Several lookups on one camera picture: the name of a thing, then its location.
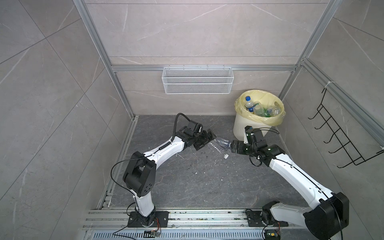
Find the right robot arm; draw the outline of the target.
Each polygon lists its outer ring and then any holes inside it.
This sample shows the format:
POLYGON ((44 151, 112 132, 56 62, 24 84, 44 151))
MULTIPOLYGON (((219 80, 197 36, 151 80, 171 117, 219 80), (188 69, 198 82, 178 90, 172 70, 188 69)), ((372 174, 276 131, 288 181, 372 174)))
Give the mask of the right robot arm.
POLYGON ((245 127, 244 140, 230 144, 232 153, 257 159, 282 176, 307 202, 307 207, 272 201, 262 208, 266 226, 287 222, 305 227, 318 240, 343 240, 343 230, 349 225, 350 201, 346 195, 326 188, 302 170, 277 145, 268 145, 263 131, 245 127))

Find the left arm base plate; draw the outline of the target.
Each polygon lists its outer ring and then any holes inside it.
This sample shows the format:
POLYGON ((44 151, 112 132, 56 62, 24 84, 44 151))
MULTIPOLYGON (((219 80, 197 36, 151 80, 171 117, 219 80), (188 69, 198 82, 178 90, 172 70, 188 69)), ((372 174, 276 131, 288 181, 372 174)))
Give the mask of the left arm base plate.
POLYGON ((154 211, 150 213, 147 217, 143 217, 137 211, 131 212, 128 222, 129 228, 157 228, 160 225, 160 228, 165 228, 168 225, 169 221, 169 212, 166 211, 154 211))

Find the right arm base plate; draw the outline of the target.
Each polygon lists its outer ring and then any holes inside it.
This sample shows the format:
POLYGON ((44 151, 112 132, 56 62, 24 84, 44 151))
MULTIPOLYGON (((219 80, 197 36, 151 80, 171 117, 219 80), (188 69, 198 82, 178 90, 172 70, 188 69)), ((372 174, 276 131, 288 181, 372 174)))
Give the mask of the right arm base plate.
POLYGON ((278 222, 263 210, 246 209, 246 220, 249 227, 288 227, 287 222, 278 222))

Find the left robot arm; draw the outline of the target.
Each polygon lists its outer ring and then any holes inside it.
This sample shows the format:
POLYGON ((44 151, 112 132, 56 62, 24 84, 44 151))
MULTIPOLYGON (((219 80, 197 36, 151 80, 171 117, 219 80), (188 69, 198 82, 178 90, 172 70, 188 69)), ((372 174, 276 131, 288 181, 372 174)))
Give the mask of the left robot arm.
POLYGON ((141 217, 151 217, 155 212, 151 191, 155 185, 157 169, 183 150, 194 147, 198 151, 215 138, 216 135, 210 129, 204 130, 202 124, 189 120, 188 125, 178 131, 174 127, 172 137, 165 143, 145 153, 135 152, 132 155, 123 181, 133 194, 136 211, 141 217))

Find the Pepsi blue label bottle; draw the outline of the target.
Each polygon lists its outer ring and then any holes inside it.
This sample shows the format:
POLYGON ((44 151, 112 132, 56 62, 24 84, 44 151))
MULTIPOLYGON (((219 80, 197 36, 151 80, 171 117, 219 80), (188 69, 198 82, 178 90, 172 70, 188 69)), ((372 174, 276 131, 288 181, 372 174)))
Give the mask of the Pepsi blue label bottle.
POLYGON ((267 114, 269 117, 278 116, 281 112, 282 112, 282 109, 279 105, 274 105, 267 109, 267 114))

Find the clear bottle white cap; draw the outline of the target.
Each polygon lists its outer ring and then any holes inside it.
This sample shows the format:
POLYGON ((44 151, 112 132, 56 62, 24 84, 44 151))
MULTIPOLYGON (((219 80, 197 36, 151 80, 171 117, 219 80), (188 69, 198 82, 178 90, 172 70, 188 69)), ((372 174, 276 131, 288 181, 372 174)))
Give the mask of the clear bottle white cap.
POLYGON ((231 149, 231 141, 222 137, 216 137, 215 143, 219 145, 223 150, 228 151, 231 149))

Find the clear crushed bottle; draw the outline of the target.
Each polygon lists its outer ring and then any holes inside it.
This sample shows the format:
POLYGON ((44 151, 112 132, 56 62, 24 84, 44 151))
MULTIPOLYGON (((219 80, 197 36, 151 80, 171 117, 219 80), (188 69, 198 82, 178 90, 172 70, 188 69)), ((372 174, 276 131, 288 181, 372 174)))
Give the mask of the clear crushed bottle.
POLYGON ((210 143, 210 147, 213 148, 214 151, 216 151, 217 153, 219 153, 219 155, 224 158, 225 160, 227 160, 229 158, 229 150, 228 148, 225 148, 225 147, 222 147, 221 145, 217 145, 217 144, 214 144, 214 143, 210 143))

